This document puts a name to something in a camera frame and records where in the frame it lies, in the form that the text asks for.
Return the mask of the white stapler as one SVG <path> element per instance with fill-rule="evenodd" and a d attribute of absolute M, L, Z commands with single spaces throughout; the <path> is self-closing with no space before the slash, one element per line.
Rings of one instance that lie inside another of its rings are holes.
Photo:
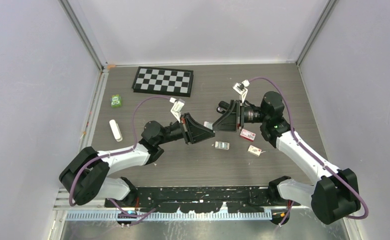
<path fill-rule="evenodd" d="M 120 131 L 120 128 L 118 126 L 118 123 L 116 122 L 116 120 L 110 120 L 109 121 L 109 125 L 110 125 L 110 128 L 111 128 L 111 132 L 113 134 L 113 137 L 114 139 L 117 141 L 117 142 L 120 142 L 122 141 L 122 134 L 121 134 L 121 131 Z"/>

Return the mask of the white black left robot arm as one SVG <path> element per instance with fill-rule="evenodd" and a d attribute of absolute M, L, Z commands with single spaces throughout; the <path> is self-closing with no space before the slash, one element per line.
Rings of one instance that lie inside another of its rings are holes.
<path fill-rule="evenodd" d="M 181 139 L 187 145 L 196 144 L 214 136 L 212 129 L 196 122 L 189 113 L 169 126 L 149 121 L 134 146 L 110 151 L 85 147 L 60 173 L 59 181 L 68 191 L 72 206 L 104 198 L 130 207 L 138 198 L 137 189 L 127 178 L 115 176 L 117 172 L 154 163 L 164 152 L 161 144 Z"/>

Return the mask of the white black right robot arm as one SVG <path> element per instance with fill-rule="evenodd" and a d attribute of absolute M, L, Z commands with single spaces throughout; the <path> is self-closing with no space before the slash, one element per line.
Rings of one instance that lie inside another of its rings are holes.
<path fill-rule="evenodd" d="M 267 197 L 274 205 L 296 202 L 312 209 L 316 217 L 329 225 L 361 209 L 356 174 L 340 169 L 309 147 L 284 118 L 285 102 L 275 91 L 264 94 L 260 106 L 247 101 L 221 101 L 221 116 L 213 123 L 215 131 L 235 132 L 246 123 L 260 124 L 263 139 L 288 156 L 310 179 L 311 185 L 289 176 L 270 181 Z"/>

